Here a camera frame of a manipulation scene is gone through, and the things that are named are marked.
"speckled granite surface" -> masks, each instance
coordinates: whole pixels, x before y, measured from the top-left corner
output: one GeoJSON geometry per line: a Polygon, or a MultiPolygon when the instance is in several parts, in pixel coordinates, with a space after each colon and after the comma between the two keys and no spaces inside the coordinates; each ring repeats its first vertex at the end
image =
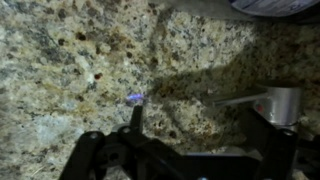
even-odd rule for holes
{"type": "Polygon", "coordinates": [[[148,97],[145,133],[182,153],[241,143],[237,108],[197,97],[256,79],[304,85],[303,123],[320,132],[319,26],[217,21],[145,0],[2,0],[0,19],[1,179],[57,179],[83,132],[129,120],[131,93],[148,97]]]}

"granite countertop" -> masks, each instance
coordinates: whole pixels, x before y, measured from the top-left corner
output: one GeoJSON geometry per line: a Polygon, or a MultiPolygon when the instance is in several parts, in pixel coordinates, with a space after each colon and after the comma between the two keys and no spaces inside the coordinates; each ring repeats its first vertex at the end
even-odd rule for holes
{"type": "Polygon", "coordinates": [[[146,0],[3,0],[0,19],[3,179],[57,179],[82,133],[129,121],[132,93],[147,98],[145,134],[181,153],[241,143],[237,106],[197,97],[258,79],[300,82],[303,123],[320,133],[319,26],[219,21],[146,0]]]}

